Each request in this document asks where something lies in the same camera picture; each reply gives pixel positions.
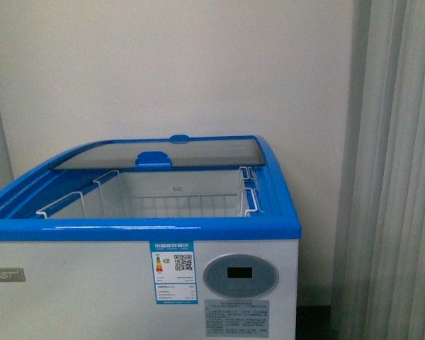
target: chest freezer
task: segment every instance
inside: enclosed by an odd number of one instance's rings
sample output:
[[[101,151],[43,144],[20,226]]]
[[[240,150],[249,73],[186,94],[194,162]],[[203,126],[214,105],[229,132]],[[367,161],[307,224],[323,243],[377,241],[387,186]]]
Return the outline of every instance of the chest freezer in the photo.
[[[260,137],[109,140],[0,192],[0,339],[294,339],[301,227]]]

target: floor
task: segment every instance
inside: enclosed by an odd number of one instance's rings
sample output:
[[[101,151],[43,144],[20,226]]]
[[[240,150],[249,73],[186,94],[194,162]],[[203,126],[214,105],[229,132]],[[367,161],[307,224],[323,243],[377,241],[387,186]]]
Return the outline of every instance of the floor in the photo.
[[[336,340],[329,327],[329,306],[298,307],[296,313],[296,340]]]

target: white freezer body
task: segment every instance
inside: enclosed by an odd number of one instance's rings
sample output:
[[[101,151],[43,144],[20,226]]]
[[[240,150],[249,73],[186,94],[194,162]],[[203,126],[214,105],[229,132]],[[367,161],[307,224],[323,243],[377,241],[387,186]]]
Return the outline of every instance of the white freezer body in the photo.
[[[0,340],[199,340],[205,300],[225,299],[203,271],[227,254],[248,254],[278,271],[269,301],[269,337],[295,339],[298,240],[194,241],[198,304],[156,303],[149,242],[0,242],[0,267],[25,282],[0,283]]]

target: digital display panel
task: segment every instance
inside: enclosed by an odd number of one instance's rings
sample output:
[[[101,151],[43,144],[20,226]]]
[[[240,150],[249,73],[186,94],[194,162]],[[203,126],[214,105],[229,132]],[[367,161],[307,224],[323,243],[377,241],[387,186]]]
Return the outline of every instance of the digital display panel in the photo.
[[[228,267],[228,278],[252,278],[252,267]]]

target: curtain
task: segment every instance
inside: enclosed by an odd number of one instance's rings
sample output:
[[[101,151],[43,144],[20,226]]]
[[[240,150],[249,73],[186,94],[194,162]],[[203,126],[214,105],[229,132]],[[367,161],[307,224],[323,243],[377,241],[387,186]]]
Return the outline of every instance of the curtain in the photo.
[[[351,137],[332,321],[343,340],[425,339],[425,0],[372,1]]]

